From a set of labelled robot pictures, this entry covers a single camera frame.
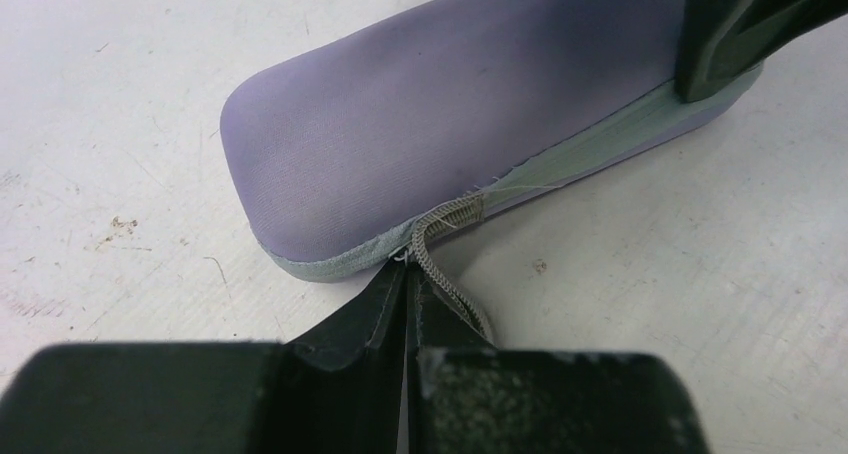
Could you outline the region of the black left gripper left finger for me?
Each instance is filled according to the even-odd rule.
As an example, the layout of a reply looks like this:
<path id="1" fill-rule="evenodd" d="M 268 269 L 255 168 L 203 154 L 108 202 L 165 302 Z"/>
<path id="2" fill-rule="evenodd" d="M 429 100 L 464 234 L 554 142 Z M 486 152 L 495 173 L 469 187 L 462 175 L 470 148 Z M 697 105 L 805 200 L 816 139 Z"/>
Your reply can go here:
<path id="1" fill-rule="evenodd" d="M 1 399 L 5 453 L 391 453 L 406 270 L 287 343 L 56 344 Z"/>

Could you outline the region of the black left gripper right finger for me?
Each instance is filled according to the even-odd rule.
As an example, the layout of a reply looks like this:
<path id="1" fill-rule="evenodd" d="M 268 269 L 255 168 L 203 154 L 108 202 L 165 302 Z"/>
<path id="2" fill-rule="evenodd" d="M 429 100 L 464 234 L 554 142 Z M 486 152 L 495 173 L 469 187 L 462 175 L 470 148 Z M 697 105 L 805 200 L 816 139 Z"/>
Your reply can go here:
<path id="1" fill-rule="evenodd" d="M 659 357 L 509 350 L 406 272 L 413 453 L 705 453 L 691 397 Z"/>

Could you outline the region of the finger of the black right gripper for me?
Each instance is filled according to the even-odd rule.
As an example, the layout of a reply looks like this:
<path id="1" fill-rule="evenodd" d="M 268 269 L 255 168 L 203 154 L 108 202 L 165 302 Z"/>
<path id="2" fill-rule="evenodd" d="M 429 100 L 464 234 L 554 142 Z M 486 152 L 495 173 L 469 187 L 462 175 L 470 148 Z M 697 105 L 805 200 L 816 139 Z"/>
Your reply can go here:
<path id="1" fill-rule="evenodd" d="M 686 0 L 675 90 L 711 97 L 794 39 L 847 14 L 847 0 Z"/>

